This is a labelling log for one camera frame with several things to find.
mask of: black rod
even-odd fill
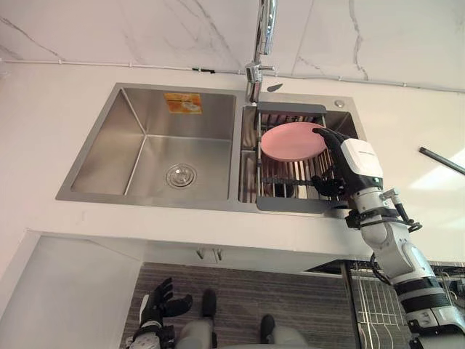
[[[446,159],[444,156],[438,155],[435,152],[430,151],[430,150],[428,150],[428,149],[426,149],[424,147],[420,147],[420,149],[418,151],[420,153],[430,157],[431,159],[440,162],[444,166],[447,166],[450,169],[453,169],[453,170],[457,171],[458,173],[461,173],[461,174],[465,175],[465,168],[463,168],[462,166],[456,164],[455,162],[452,162],[451,160]]]
[[[341,274],[344,280],[346,289],[347,301],[350,308],[350,319],[352,321],[352,331],[354,332],[355,348],[362,349],[362,340],[360,339],[360,331],[358,330],[357,311],[355,309],[354,294],[352,292],[352,273],[350,271],[350,261],[341,261]]]

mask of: black shoe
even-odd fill
[[[265,315],[260,324],[260,344],[272,344],[273,329],[275,329],[275,319],[270,314]]]
[[[213,289],[206,289],[202,296],[202,317],[214,318],[217,313],[217,294]]]

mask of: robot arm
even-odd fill
[[[407,314],[413,334],[411,348],[465,348],[465,319],[410,240],[410,232],[421,225],[408,218],[396,190],[383,192],[383,173],[371,145],[329,129],[313,132],[324,138],[334,159],[340,182],[333,189],[355,206],[346,217],[348,226],[361,230],[374,252],[372,265],[376,257],[384,276],[375,268],[373,272],[394,287]],[[320,178],[315,179],[325,185]],[[389,208],[388,200],[395,209]]]

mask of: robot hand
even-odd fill
[[[315,188],[325,196],[354,193],[370,188],[383,188],[383,171],[373,148],[367,142],[349,138],[330,129],[314,128],[325,140],[336,165],[337,180],[312,178]]]
[[[157,342],[160,348],[167,348],[174,341],[172,326],[163,326],[163,318],[180,316],[189,311],[193,299],[190,294],[172,300],[173,280],[166,279],[142,300],[140,326],[130,341],[131,348],[138,348],[138,337],[148,337],[149,342]]]
[[[140,326],[149,321],[156,321],[163,326],[163,318],[182,315],[192,307],[190,294],[178,300],[173,298],[173,279],[168,278],[157,286],[146,298],[147,302],[140,316]]]

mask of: white countertop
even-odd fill
[[[11,64],[0,80],[0,277],[27,229],[89,236],[255,246],[338,256],[368,255],[345,221],[299,215],[168,209],[56,201],[58,192],[116,82],[243,89],[244,76],[143,68]],[[401,190],[412,235],[430,260],[465,260],[465,176],[418,153],[465,149],[465,95],[331,81],[266,78],[282,93],[355,100],[379,155],[385,188]]]

